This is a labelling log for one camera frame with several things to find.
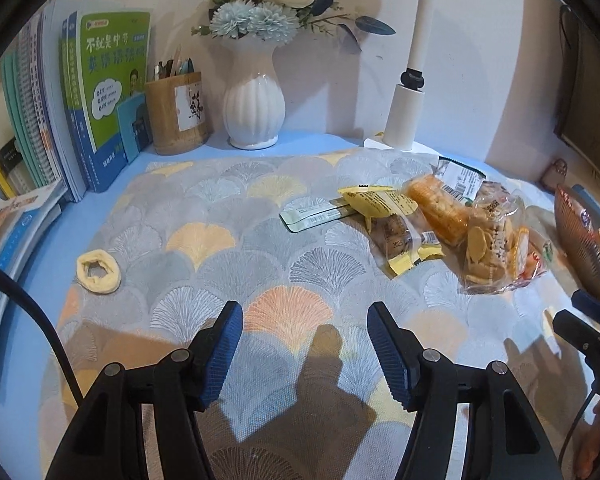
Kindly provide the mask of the round biscuits clear bag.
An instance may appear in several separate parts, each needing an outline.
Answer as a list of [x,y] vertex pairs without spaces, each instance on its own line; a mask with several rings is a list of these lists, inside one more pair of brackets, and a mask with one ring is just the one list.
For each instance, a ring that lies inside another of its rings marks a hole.
[[471,294],[498,294],[524,287],[553,259],[550,240],[528,225],[524,200],[486,181],[469,211],[463,287]]

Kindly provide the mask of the orange bread snack pack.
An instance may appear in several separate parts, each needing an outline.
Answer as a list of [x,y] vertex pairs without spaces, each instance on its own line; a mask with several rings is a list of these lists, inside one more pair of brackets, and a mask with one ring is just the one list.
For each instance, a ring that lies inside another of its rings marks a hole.
[[409,180],[405,191],[417,203],[436,237],[455,247],[466,236],[469,208],[485,180],[482,171],[440,156],[432,173]]

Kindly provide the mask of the yellow cake snack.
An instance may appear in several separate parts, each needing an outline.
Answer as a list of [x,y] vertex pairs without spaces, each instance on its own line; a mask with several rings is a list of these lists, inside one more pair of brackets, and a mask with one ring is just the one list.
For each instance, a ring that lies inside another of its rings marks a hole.
[[419,263],[441,259],[442,243],[418,203],[397,188],[358,185],[338,193],[365,220],[368,235],[400,276]]

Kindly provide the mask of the amber glass snack bowl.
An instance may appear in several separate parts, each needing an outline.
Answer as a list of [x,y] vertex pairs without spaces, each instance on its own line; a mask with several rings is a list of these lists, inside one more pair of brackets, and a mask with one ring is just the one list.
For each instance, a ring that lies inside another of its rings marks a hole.
[[558,240],[583,288],[600,300],[600,204],[582,185],[558,185]]

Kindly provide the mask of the small brown figurine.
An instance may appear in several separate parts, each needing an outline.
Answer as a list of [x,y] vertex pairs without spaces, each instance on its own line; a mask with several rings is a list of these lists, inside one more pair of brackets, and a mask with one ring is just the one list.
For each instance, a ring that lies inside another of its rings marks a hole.
[[568,164],[565,159],[556,158],[543,171],[539,180],[540,187],[550,194],[554,194],[559,185],[566,182]]

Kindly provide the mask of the yellow tape roll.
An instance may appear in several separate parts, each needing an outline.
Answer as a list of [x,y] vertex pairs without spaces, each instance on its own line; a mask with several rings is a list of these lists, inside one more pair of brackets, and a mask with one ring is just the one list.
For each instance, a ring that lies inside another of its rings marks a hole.
[[109,252],[94,249],[76,258],[76,279],[93,294],[109,295],[119,288],[122,274]]

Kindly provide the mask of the patterned fan-print table mat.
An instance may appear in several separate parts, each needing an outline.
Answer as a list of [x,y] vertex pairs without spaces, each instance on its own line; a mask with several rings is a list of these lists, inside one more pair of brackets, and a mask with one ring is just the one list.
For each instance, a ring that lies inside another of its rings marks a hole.
[[380,300],[427,348],[515,374],[550,443],[588,391],[580,356],[554,335],[570,304],[552,274],[499,295],[468,295],[451,259],[393,278],[364,223],[290,232],[286,206],[340,188],[400,188],[434,158],[378,150],[154,162],[122,193],[93,247],[120,266],[110,295],[72,285],[58,333],[79,385],[118,361],[151,364],[185,346],[228,300],[244,331],[219,400],[198,418],[221,479],[391,479],[414,420],[393,400],[366,330]]

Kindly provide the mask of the white desk lamp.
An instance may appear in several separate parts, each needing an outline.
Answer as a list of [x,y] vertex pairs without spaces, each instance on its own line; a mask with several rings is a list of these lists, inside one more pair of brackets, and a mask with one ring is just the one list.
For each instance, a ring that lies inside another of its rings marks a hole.
[[394,88],[385,130],[380,138],[389,148],[411,151],[425,101],[424,68],[436,0],[418,0],[410,54]]

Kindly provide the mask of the pale green flat snack packet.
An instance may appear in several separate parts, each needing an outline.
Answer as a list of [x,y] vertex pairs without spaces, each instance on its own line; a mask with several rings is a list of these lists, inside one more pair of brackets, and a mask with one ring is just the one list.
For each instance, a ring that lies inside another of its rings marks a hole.
[[356,211],[343,198],[301,197],[288,203],[279,217],[291,233],[299,233],[354,214]]

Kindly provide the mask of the small blue card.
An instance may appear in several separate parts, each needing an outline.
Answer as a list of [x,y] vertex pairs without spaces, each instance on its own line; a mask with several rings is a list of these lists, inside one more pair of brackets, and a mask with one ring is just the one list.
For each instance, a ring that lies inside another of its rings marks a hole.
[[130,164],[152,143],[145,93],[137,93],[119,103],[116,114],[124,154]]

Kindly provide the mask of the wooden pen holder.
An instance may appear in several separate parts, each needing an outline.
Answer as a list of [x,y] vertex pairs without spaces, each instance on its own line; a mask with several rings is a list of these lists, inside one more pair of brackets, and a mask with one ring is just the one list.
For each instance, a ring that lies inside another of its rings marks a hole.
[[210,132],[201,73],[148,82],[145,94],[157,154],[182,154],[207,142]]

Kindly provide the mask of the stack of books at left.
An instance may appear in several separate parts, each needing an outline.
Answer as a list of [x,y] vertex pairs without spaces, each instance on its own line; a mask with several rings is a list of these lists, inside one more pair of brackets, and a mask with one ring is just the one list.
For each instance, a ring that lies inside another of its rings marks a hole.
[[[11,138],[0,140],[0,178],[7,185],[0,195],[0,272],[18,281],[31,252],[47,228],[61,213],[66,192],[55,178],[45,179],[30,150],[21,115]],[[9,296],[0,289],[0,330]]]

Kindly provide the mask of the white ribbed ceramic vase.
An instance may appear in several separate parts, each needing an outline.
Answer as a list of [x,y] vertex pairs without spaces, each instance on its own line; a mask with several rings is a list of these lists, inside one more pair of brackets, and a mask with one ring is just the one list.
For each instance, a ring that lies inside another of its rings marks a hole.
[[238,150],[269,148],[278,140],[286,102],[273,63],[273,41],[247,35],[223,41],[232,54],[222,118],[230,145]]

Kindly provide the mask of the green and blue textbook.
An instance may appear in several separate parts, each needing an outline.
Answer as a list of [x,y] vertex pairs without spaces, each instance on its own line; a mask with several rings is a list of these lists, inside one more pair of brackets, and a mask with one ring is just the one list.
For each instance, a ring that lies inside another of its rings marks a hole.
[[74,11],[62,23],[65,106],[87,187],[108,190],[126,165],[117,107],[142,93],[151,15]]

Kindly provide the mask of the blue and cream flower bouquet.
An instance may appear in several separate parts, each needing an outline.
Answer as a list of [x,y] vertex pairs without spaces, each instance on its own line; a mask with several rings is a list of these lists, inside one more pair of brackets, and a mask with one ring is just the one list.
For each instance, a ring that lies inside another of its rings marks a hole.
[[194,36],[241,40],[251,37],[282,46],[300,30],[332,35],[341,29],[350,37],[359,30],[367,35],[392,36],[389,24],[343,10],[336,0],[208,0],[208,22],[192,28]]

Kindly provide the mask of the dark picture frame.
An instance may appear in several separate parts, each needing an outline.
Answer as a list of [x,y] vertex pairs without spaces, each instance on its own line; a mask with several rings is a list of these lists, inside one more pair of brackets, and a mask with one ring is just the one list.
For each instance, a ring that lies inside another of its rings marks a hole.
[[554,131],[600,176],[600,42],[565,4],[558,26],[562,76]]

